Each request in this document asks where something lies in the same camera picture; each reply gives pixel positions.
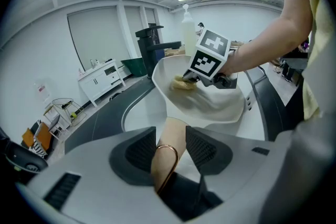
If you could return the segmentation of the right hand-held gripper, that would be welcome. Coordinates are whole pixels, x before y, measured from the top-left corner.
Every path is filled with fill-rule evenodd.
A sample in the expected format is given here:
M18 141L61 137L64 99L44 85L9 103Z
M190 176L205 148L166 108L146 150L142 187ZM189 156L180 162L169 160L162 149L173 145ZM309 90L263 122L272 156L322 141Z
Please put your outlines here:
M235 89L237 74L227 76L220 69L227 62L231 40L207 28L203 29L191 56L187 71L182 80L188 83L201 82L205 87L214 86L218 89Z

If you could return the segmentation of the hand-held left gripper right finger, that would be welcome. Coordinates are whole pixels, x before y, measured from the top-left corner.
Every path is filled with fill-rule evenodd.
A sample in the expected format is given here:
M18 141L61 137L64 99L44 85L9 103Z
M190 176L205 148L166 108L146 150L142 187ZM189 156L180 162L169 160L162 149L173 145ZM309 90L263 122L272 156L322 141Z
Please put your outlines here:
M266 180L257 176L271 142L186 128L186 149L200 174L193 215L197 218L258 218Z

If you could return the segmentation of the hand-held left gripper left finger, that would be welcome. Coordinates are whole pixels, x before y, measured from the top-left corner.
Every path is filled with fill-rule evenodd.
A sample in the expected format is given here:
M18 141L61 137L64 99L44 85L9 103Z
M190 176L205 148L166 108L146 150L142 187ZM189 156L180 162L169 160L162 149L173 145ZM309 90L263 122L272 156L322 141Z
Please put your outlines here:
M36 175L25 199L46 222L178 222L154 190L156 129L82 144Z

